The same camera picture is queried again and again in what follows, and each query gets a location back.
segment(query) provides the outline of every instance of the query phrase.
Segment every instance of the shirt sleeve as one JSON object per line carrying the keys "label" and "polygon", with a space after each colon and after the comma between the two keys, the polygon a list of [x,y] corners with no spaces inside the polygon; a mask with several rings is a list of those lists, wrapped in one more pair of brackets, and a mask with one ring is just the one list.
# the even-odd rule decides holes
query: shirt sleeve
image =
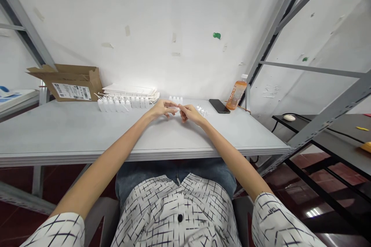
{"label": "shirt sleeve", "polygon": [[84,241],[84,220],[76,213],[67,212],[46,220],[21,247],[83,247]]}
{"label": "shirt sleeve", "polygon": [[262,193],[255,200],[252,237],[257,247],[326,246],[276,196],[269,193]]}

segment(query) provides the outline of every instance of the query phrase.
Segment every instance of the lap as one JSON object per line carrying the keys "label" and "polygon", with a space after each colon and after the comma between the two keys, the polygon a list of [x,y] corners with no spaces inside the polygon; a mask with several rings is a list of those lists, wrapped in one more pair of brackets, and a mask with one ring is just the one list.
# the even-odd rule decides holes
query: lap
{"label": "lap", "polygon": [[122,207],[132,189],[139,183],[161,175],[166,175],[176,184],[192,173],[218,183],[232,199],[236,190],[236,180],[222,158],[187,159],[179,161],[125,162],[116,176],[116,196]]}

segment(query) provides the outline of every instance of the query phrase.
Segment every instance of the white mouse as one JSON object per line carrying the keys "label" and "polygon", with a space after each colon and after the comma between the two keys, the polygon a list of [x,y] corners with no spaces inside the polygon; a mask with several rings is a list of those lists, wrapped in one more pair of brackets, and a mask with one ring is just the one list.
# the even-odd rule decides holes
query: white mouse
{"label": "white mouse", "polygon": [[294,116],[292,116],[292,115],[285,115],[283,117],[283,119],[285,119],[287,121],[294,121],[294,120],[296,120],[296,118]]}

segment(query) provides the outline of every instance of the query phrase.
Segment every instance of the small plastic bottle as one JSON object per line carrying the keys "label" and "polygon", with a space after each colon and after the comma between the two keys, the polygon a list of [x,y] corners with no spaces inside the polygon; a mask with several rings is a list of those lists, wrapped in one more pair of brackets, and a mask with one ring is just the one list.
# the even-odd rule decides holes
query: small plastic bottle
{"label": "small plastic bottle", "polygon": [[115,99],[115,107],[116,107],[117,112],[122,112],[121,104],[120,104],[120,101],[117,99],[117,97]]}
{"label": "small plastic bottle", "polygon": [[127,112],[130,112],[131,111],[131,104],[130,104],[129,98],[126,99],[125,106],[128,109]]}
{"label": "small plastic bottle", "polygon": [[227,104],[225,105],[228,109],[235,110],[237,108],[238,102],[241,100],[243,92],[247,87],[246,79],[247,74],[242,74],[241,80],[235,83],[231,96],[229,97]]}
{"label": "small plastic bottle", "polygon": [[135,108],[135,97],[134,96],[131,98],[131,107]]}
{"label": "small plastic bottle", "polygon": [[126,109],[125,98],[123,96],[121,97],[121,112],[128,112]]}
{"label": "small plastic bottle", "polygon": [[143,98],[143,97],[140,98],[140,107],[141,107],[142,109],[145,108],[144,98]]}
{"label": "small plastic bottle", "polygon": [[104,106],[104,109],[106,110],[106,112],[111,111],[111,109],[109,108],[107,97],[103,97],[103,106]]}
{"label": "small plastic bottle", "polygon": [[135,98],[135,107],[140,108],[140,99],[138,96]]}
{"label": "small plastic bottle", "polygon": [[98,99],[98,106],[101,112],[106,112],[106,108],[104,107],[103,100],[101,98]]}
{"label": "small plastic bottle", "polygon": [[116,112],[115,102],[113,102],[112,98],[108,99],[108,105],[111,112]]}
{"label": "small plastic bottle", "polygon": [[146,107],[146,109],[150,108],[150,100],[148,99],[148,97],[144,98],[144,106]]}

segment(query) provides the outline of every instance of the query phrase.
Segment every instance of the black phone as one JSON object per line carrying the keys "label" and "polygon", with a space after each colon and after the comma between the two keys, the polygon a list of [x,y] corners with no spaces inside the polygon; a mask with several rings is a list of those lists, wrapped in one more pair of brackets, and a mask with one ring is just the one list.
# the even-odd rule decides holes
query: black phone
{"label": "black phone", "polygon": [[219,99],[209,99],[209,102],[219,114],[231,113],[231,111],[228,110]]}

